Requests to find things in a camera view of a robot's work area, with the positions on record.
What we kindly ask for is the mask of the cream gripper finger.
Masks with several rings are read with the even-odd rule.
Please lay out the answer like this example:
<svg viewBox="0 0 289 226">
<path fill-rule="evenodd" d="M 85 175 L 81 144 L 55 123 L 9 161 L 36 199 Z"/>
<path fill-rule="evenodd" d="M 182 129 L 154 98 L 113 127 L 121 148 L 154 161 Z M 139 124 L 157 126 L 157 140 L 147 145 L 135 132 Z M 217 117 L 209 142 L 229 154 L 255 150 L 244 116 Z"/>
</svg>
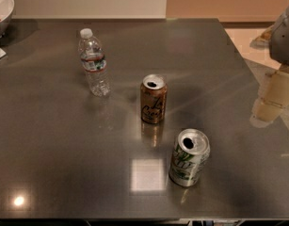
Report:
<svg viewBox="0 0 289 226">
<path fill-rule="evenodd" d="M 289 105 L 289 66 L 282 64 L 273 72 L 266 72 L 258 90 L 250 123 L 257 128 L 271 124 Z"/>
</svg>

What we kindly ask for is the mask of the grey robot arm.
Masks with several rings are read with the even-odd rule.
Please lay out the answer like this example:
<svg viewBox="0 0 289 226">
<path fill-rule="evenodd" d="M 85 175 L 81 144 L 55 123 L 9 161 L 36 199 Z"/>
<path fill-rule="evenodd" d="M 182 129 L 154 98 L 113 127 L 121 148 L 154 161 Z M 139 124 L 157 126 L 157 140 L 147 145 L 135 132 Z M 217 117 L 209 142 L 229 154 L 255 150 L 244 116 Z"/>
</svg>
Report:
<svg viewBox="0 0 289 226">
<path fill-rule="evenodd" d="M 269 55 L 281 66 L 266 73 L 258 90 L 250 123 L 257 128 L 271 124 L 289 105 L 289 6 L 270 29 Z"/>
</svg>

